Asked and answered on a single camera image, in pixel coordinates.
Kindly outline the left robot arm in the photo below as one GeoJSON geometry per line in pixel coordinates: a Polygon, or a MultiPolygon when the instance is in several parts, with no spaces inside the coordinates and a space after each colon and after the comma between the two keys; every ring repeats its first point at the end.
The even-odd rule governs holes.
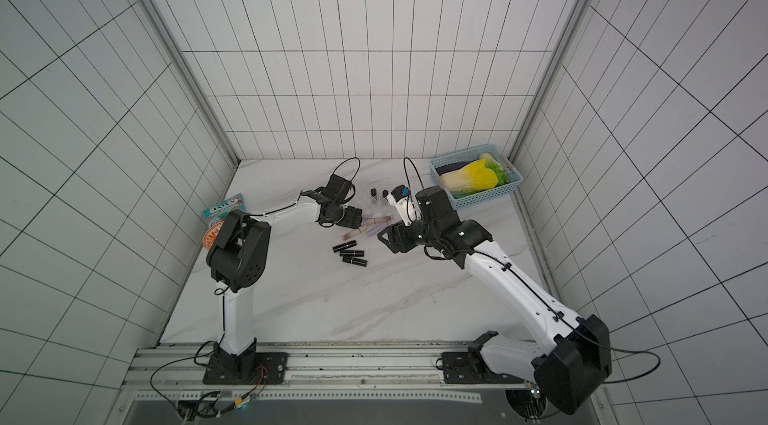
{"type": "Polygon", "coordinates": [[[251,287],[266,269],[271,240],[307,224],[360,227],[362,210],[349,204],[355,193],[352,181],[332,174],[325,186],[302,191],[287,205],[228,214],[206,257],[211,277],[224,285],[223,336],[217,357],[237,367],[255,354],[251,287]]]}

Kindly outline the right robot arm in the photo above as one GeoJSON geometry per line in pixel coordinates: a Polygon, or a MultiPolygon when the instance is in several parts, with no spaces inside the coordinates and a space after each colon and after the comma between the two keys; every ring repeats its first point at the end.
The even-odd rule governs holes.
{"type": "Polygon", "coordinates": [[[516,267],[488,230],[459,217],[444,189],[414,193],[400,185],[388,202],[401,219],[378,238],[392,253],[436,250],[438,260],[454,262],[486,285],[531,334],[526,342],[486,333],[479,343],[486,369],[537,386],[567,415],[606,382],[612,373],[606,324],[596,315],[580,316],[516,267]]]}

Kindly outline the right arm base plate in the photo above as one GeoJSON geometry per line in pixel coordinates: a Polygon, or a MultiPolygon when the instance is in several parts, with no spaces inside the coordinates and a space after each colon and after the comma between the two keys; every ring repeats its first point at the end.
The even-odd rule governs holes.
{"type": "Polygon", "coordinates": [[[444,352],[435,361],[443,381],[453,385],[522,384],[523,380],[508,374],[492,372],[481,357],[471,352],[444,352]]]}

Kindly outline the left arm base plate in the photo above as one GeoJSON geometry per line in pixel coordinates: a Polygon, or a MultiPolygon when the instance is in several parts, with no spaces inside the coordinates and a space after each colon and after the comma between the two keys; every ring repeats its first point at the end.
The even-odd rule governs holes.
{"type": "Polygon", "coordinates": [[[215,352],[206,366],[202,382],[205,385],[279,385],[284,382],[287,353],[245,353],[233,356],[215,352]]]}

